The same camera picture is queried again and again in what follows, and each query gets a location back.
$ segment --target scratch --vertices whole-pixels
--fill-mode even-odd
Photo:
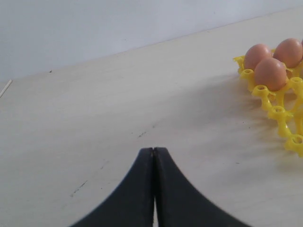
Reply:
[[[86,183],[87,183],[88,180],[86,180],[83,184],[81,184],[80,187],[78,187],[72,194],[71,194],[71,197],[74,197],[74,194],[80,190],[80,188],[82,188]]]
[[[4,94],[4,92],[9,88],[10,84],[13,82],[13,80],[9,80],[8,83],[5,85],[5,87],[2,89],[2,91],[0,92],[0,98],[2,97],[2,95]]]
[[[140,136],[138,136],[138,138],[144,136],[146,134],[146,131],[145,132],[142,132]]]

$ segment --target white wall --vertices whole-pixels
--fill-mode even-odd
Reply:
[[[302,0],[0,0],[0,81],[299,5]]]

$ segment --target yellow plastic egg holder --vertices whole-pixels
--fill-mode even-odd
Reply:
[[[255,85],[254,71],[243,68],[244,57],[233,59],[239,65],[240,78],[248,81],[248,90],[253,96],[260,97],[262,109],[267,111],[268,118],[277,121],[278,135],[287,139],[284,148],[297,152],[300,157],[303,157],[303,79],[299,77],[303,69],[303,61],[293,69],[286,68],[289,79],[282,89],[269,91],[264,85]],[[286,110],[284,97],[290,89],[296,94],[296,100],[292,109]],[[294,133],[287,126],[290,121],[295,123],[296,132]]]

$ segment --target white table surface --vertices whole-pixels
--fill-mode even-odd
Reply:
[[[66,227],[140,148],[165,146],[235,217],[301,227],[303,159],[283,150],[232,58],[301,39],[302,21],[292,9],[15,80],[0,99],[0,226]]]

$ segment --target egg cup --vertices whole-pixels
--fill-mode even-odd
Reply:
[[[270,91],[264,85],[255,85],[254,71],[244,69],[243,62],[245,56],[235,57],[233,60],[239,65],[238,73],[241,79],[248,81],[248,91],[253,96],[261,99],[262,109],[267,111],[269,119],[277,121],[278,135],[286,138],[284,148],[298,153],[303,157],[303,79],[300,78],[300,72],[303,69],[303,61],[295,68],[286,67],[288,79],[286,85],[278,91]],[[296,95],[293,107],[286,110],[285,94],[291,90]],[[287,123],[294,121],[296,132],[291,132]]]

